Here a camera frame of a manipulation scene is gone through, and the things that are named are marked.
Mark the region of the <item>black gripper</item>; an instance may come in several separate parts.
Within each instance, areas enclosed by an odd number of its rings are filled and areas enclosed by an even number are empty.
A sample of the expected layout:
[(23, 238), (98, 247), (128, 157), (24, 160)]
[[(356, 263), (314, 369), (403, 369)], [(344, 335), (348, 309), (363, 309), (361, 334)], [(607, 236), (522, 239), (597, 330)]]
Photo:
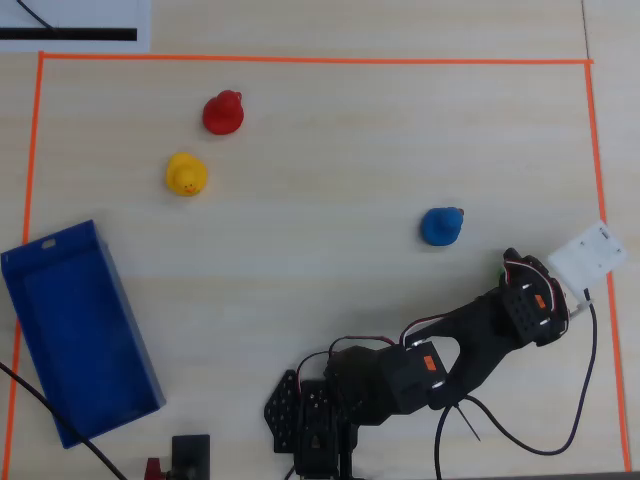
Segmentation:
[(560, 283), (536, 257), (514, 248), (503, 254), (502, 303), (518, 344), (542, 347), (560, 339), (570, 314)]

